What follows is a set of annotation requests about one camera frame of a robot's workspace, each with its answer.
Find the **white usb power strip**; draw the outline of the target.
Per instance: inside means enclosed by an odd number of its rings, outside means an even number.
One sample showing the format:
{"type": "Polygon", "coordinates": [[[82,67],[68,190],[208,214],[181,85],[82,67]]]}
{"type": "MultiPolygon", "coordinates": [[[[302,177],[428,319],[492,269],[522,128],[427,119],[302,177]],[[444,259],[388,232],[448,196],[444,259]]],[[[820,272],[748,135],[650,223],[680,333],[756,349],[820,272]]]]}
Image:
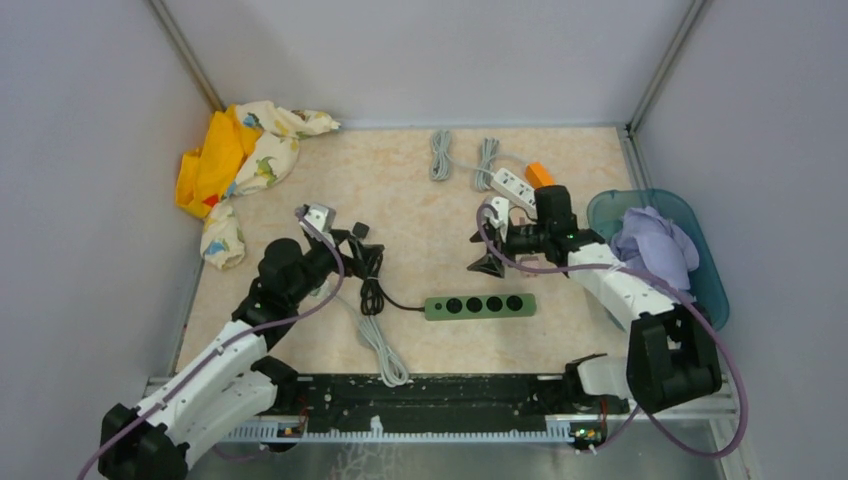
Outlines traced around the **white usb power strip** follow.
{"type": "Polygon", "coordinates": [[[500,168],[492,176],[490,187],[531,218],[537,216],[535,189],[510,170],[500,168]]]}

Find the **orange power strip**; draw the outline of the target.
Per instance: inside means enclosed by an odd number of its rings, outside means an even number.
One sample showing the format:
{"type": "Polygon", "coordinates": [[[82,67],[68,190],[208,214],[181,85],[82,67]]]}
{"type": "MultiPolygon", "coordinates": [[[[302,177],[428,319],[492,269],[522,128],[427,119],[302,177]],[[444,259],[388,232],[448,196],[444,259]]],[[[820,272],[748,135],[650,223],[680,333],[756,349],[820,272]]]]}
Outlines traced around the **orange power strip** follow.
{"type": "Polygon", "coordinates": [[[524,175],[527,183],[534,189],[544,188],[556,184],[550,172],[540,163],[532,162],[525,166],[524,175]]]}

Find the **green long power strip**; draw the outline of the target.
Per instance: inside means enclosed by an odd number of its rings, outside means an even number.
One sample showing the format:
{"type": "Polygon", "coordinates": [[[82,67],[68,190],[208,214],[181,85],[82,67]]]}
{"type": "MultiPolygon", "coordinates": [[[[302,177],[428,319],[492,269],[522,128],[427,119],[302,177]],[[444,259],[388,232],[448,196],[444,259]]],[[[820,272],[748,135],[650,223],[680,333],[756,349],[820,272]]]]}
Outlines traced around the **green long power strip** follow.
{"type": "Polygon", "coordinates": [[[430,297],[424,305],[427,321],[525,318],[536,312],[536,297],[530,293],[430,297]]]}

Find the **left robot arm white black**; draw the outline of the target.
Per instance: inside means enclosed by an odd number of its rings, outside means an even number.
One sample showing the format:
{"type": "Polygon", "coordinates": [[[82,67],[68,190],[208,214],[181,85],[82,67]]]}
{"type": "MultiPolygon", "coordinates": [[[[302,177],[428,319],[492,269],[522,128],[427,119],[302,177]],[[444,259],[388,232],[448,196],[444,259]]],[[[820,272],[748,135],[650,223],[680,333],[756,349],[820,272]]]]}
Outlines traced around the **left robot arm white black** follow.
{"type": "Polygon", "coordinates": [[[332,274],[353,275],[339,247],[348,230],[305,227],[298,241],[271,242],[248,295],[215,339],[177,375],[136,406],[117,404],[104,416],[91,463],[107,479],[184,479],[210,449],[256,414],[292,411],[298,373],[270,350],[304,319],[300,304],[332,274]]]}

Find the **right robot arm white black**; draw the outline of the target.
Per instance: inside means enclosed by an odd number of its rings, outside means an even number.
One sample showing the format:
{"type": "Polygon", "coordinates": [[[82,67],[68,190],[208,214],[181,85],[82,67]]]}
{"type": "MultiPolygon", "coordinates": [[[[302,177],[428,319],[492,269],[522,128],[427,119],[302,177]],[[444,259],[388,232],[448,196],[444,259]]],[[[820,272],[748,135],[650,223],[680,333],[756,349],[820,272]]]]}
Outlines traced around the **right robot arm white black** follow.
{"type": "Polygon", "coordinates": [[[547,272],[579,284],[612,315],[628,336],[623,357],[594,354],[566,366],[563,398],[576,412],[588,412],[602,396],[632,399],[654,414],[720,390],[722,375],[709,321],[669,287],[626,267],[604,238],[579,226],[566,187],[535,191],[537,216],[516,225],[504,197],[485,200],[476,214],[473,243],[485,254],[469,270],[503,277],[521,255],[541,255],[547,272]]]}

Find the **small white green-plug strip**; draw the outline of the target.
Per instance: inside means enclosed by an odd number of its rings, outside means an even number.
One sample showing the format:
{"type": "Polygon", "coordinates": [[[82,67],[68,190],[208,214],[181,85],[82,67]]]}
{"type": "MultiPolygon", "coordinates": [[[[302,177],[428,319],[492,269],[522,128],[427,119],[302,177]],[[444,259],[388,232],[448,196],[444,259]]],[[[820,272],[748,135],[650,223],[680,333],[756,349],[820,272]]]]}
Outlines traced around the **small white green-plug strip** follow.
{"type": "Polygon", "coordinates": [[[325,280],[319,287],[313,289],[310,295],[317,300],[327,298],[333,290],[333,286],[329,280],[325,280]]]}

